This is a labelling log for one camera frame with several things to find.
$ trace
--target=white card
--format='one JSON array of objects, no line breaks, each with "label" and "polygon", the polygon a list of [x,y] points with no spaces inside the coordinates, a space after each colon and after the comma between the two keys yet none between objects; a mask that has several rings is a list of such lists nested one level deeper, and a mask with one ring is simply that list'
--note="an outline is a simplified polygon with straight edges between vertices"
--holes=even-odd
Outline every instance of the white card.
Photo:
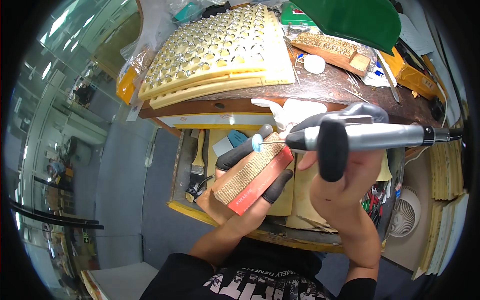
[{"label": "white card", "polygon": [[220,157],[223,154],[227,153],[228,151],[232,150],[233,146],[232,146],[232,143],[230,143],[228,136],[226,136],[223,139],[221,139],[220,142],[213,145],[212,148],[213,148],[213,151],[215,151],[216,156]]}]

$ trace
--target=wooden brush handle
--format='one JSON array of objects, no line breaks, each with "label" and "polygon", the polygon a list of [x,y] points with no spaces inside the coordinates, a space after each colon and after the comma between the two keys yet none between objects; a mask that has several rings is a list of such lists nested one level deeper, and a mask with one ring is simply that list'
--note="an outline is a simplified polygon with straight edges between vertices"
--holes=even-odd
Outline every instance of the wooden brush handle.
[{"label": "wooden brush handle", "polygon": [[193,161],[192,165],[205,167],[204,159],[202,158],[202,151],[204,149],[205,141],[205,130],[200,130],[198,134],[198,148],[197,148],[197,157]]}]

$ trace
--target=person sitting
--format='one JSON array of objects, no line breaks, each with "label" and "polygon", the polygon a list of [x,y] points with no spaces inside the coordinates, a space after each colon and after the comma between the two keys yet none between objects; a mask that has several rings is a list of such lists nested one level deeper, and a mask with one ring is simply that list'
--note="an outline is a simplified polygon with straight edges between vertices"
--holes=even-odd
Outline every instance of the person sitting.
[{"label": "person sitting", "polygon": [[64,189],[70,189],[70,183],[67,181],[67,177],[65,172],[67,171],[67,168],[60,162],[51,162],[53,160],[52,158],[49,159],[48,161],[50,164],[47,166],[47,173],[52,174],[52,181],[55,182],[58,176],[60,176],[60,181],[57,183],[60,187]]}]

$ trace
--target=cream foam ring tray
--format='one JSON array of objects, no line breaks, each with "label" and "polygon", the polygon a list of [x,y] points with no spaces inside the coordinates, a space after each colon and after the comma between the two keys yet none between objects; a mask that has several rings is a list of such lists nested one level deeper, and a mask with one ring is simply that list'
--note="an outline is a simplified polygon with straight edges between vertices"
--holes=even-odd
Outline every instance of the cream foam ring tray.
[{"label": "cream foam ring tray", "polygon": [[265,71],[278,69],[281,40],[275,16],[262,5],[238,8],[179,28],[154,59],[139,98],[263,76]]},{"label": "cream foam ring tray", "polygon": [[275,56],[276,64],[266,72],[259,72],[262,75],[260,77],[242,78],[243,74],[236,74],[228,81],[217,81],[215,78],[192,84],[190,87],[183,86],[180,91],[172,91],[152,98],[150,106],[158,109],[181,101],[241,88],[295,83],[295,74],[283,39],[276,43],[276,51],[272,53],[272,56]]}]

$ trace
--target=gray carpet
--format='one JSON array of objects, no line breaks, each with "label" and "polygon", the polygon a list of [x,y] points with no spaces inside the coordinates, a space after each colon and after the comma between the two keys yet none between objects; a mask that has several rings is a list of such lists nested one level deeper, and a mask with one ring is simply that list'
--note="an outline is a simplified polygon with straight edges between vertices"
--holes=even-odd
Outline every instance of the gray carpet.
[{"label": "gray carpet", "polygon": [[104,145],[92,146],[88,166],[73,165],[73,201],[75,214],[81,218],[95,219],[96,185],[100,171],[100,152]]},{"label": "gray carpet", "polygon": [[142,202],[149,141],[123,124],[113,123],[100,164],[96,189],[97,250],[102,269],[142,260]]},{"label": "gray carpet", "polygon": [[[329,253],[323,261],[322,269],[316,278],[322,282],[327,289],[338,296],[347,277],[349,260],[344,254]],[[412,275],[390,262],[381,259],[380,271],[377,279],[377,290],[375,299],[410,299],[416,291],[415,286],[421,281],[413,283]]]},{"label": "gray carpet", "polygon": [[167,207],[179,139],[159,129],[153,163],[145,181],[143,230],[144,261],[160,269],[168,255],[188,253],[212,226]]}]

